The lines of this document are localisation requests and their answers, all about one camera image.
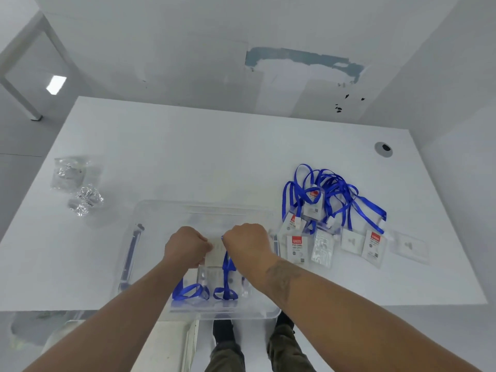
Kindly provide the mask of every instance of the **plastic storage box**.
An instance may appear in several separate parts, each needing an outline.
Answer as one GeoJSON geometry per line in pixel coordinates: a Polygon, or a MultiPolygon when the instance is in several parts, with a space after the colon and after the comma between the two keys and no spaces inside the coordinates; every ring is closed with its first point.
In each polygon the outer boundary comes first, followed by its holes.
{"type": "MultiPolygon", "coordinates": [[[[244,223],[263,225],[270,235],[273,251],[277,255],[280,254],[275,236],[275,229],[280,221],[272,210],[229,205],[218,207],[215,204],[175,201],[145,200],[139,202],[122,239],[122,254],[115,273],[116,293],[136,282],[162,259],[166,242],[181,226],[191,226],[207,238],[216,238],[235,225],[244,223]]],[[[197,273],[190,270],[185,275],[189,280],[185,282],[185,285],[195,283],[191,281],[192,274],[198,275],[198,281],[209,269],[215,268],[201,267],[197,273]]],[[[239,291],[237,300],[216,300],[212,295],[212,287],[209,287],[210,298],[208,300],[199,297],[187,300],[169,298],[159,320],[272,319],[277,317],[280,309],[272,300],[257,291],[240,275],[237,277],[236,274],[239,275],[239,272],[235,272],[232,279],[241,282],[241,286],[236,288],[239,291]]]]}

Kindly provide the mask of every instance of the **trouser leg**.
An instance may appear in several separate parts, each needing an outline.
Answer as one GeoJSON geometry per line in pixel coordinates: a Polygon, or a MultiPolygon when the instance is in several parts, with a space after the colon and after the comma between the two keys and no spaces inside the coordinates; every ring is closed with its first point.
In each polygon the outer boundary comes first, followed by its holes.
{"type": "Polygon", "coordinates": [[[205,372],[245,372],[245,356],[234,341],[219,343],[210,355],[205,372]]]}
{"type": "Polygon", "coordinates": [[[315,372],[307,356],[301,352],[289,325],[279,325],[274,329],[267,354],[273,372],[315,372]]]}

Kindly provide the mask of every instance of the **shoe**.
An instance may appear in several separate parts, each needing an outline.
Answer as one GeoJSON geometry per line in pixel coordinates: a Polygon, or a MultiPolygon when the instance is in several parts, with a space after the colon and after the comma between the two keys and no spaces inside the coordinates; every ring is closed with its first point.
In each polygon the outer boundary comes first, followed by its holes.
{"type": "Polygon", "coordinates": [[[293,330],[294,328],[294,322],[291,321],[291,319],[288,317],[287,314],[285,314],[284,312],[281,312],[281,314],[279,316],[277,316],[277,321],[276,321],[276,327],[278,327],[279,325],[289,325],[289,327],[291,328],[291,330],[293,330]]]}
{"type": "Polygon", "coordinates": [[[216,344],[226,341],[236,341],[232,324],[231,320],[214,320],[213,334],[216,344]]]}

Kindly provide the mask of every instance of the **tattoo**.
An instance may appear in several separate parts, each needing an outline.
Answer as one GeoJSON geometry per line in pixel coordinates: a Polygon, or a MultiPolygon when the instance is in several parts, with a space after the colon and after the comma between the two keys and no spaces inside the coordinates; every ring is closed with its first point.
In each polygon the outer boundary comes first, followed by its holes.
{"type": "Polygon", "coordinates": [[[291,280],[300,276],[301,268],[285,260],[277,261],[268,268],[265,272],[265,277],[271,299],[276,304],[285,304],[288,302],[291,280]]]}

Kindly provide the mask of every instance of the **peeling paint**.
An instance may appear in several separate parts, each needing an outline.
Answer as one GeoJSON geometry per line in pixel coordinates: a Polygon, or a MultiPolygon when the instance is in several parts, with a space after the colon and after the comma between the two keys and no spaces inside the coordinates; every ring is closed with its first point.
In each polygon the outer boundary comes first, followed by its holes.
{"type": "Polygon", "coordinates": [[[305,51],[286,48],[254,47],[246,52],[245,65],[254,69],[261,60],[289,59],[306,65],[323,65],[332,69],[341,70],[352,77],[353,83],[358,82],[360,74],[365,68],[363,65],[350,62],[350,59],[338,56],[319,55],[305,51]]]}

